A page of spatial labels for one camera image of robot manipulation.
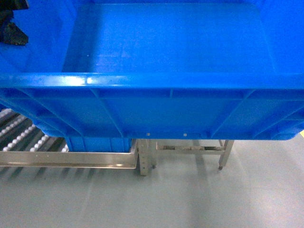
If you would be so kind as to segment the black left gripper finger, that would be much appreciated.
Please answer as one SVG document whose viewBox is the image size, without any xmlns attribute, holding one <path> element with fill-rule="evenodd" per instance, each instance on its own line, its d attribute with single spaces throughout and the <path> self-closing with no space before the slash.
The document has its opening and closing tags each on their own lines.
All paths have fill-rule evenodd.
<svg viewBox="0 0 304 228">
<path fill-rule="evenodd" d="M 9 45 L 24 46 L 28 43 L 28 36 L 14 23 L 15 10 L 28 10 L 27 0 L 0 1 L 0 41 Z"/>
</svg>

